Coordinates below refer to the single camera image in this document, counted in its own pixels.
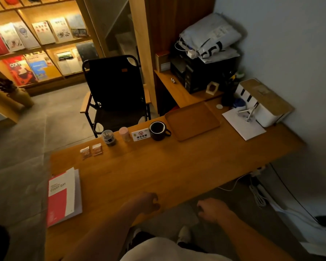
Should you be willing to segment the white box with wooden lid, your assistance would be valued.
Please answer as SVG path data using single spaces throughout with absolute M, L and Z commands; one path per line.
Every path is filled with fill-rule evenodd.
M 255 78 L 241 81 L 235 95 L 245 101 L 247 109 L 253 109 L 252 116 L 264 128 L 279 123 L 294 111 L 291 104 Z

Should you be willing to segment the vase with dried flowers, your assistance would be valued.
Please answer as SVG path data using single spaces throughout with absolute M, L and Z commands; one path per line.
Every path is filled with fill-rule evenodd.
M 25 89 L 17 87 L 9 79 L 0 78 L 0 92 L 26 108 L 31 108 L 34 105 L 29 93 Z

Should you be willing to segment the red and white book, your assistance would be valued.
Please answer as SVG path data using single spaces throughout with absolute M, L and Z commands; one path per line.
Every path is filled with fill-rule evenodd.
M 83 212 L 79 170 L 52 176 L 48 185 L 47 227 Z

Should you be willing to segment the pink cylindrical container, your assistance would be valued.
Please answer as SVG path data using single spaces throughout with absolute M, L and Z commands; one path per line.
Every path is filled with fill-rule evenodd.
M 130 142 L 131 141 L 131 134 L 129 132 L 129 129 L 127 127 L 121 127 L 119 130 L 119 135 L 122 137 L 122 139 L 125 142 Z

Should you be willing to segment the person's right shoe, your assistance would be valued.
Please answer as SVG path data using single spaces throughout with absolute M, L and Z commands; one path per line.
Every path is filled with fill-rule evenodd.
M 178 234 L 177 244 L 189 244 L 191 243 L 192 235 L 188 226 L 183 226 Z

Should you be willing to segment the black mug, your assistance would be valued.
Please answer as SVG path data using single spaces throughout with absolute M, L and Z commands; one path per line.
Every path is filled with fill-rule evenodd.
M 171 136 L 171 131 L 167 128 L 166 124 L 161 121 L 152 122 L 149 126 L 149 133 L 153 140 L 161 141 L 166 136 Z

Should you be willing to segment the grey parcel bag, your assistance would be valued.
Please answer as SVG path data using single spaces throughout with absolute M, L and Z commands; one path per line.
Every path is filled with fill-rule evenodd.
M 220 14 L 211 13 L 183 30 L 179 38 L 202 58 L 207 58 L 231 47 L 242 35 Z

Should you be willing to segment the person's right forearm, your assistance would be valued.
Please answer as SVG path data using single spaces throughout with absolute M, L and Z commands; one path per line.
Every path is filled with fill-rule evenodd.
M 217 223 L 229 237 L 241 261 L 295 261 L 231 210 L 218 210 Z

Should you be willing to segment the person's right hand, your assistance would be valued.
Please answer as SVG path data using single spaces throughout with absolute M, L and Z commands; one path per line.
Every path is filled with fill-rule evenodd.
M 225 202 L 215 198 L 204 199 L 203 207 L 208 216 L 207 221 L 211 223 L 222 224 L 234 215 Z

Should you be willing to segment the person's left hand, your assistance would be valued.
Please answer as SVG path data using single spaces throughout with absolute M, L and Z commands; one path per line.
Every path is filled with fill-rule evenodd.
M 147 214 L 147 193 L 152 192 L 144 192 L 127 203 L 131 211 L 133 211 L 137 216 L 140 214 Z

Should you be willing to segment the person's left forearm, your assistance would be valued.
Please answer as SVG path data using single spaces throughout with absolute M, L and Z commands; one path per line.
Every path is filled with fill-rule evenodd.
M 141 214 L 140 200 L 125 203 L 109 219 L 91 230 L 62 261 L 117 261 L 131 225 Z

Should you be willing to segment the flat grey mailer bag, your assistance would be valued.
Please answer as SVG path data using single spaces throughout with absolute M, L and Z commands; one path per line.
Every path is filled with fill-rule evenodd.
M 225 50 L 223 50 L 221 52 L 217 52 L 210 57 L 202 58 L 199 55 L 198 58 L 200 60 L 202 60 L 205 64 L 209 64 L 209 63 L 219 62 L 219 61 L 223 61 L 223 60 L 228 60 L 228 59 L 239 57 L 239 56 L 240 56 L 240 54 L 238 53 L 238 51 L 236 49 L 227 47 Z

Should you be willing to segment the small clear jar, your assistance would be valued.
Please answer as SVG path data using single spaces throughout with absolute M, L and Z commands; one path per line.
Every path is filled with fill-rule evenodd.
M 116 138 L 111 130 L 104 130 L 101 133 L 101 137 L 107 146 L 114 146 L 116 144 Z

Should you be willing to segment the white metal stand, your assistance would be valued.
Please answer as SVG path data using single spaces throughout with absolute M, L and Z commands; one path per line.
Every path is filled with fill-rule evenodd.
M 253 120 L 253 114 L 258 106 L 259 106 L 259 103 L 257 102 L 254 106 L 252 106 L 248 109 L 238 111 L 236 115 L 238 117 L 244 119 L 245 122 L 250 123 Z

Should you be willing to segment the black folding chair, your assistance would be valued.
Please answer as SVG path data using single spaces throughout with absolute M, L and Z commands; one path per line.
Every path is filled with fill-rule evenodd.
M 82 71 L 90 92 L 80 113 L 85 114 L 96 138 L 102 133 L 97 124 L 115 132 L 137 125 L 141 117 L 151 120 L 151 102 L 145 96 L 140 65 L 134 56 L 85 60 Z

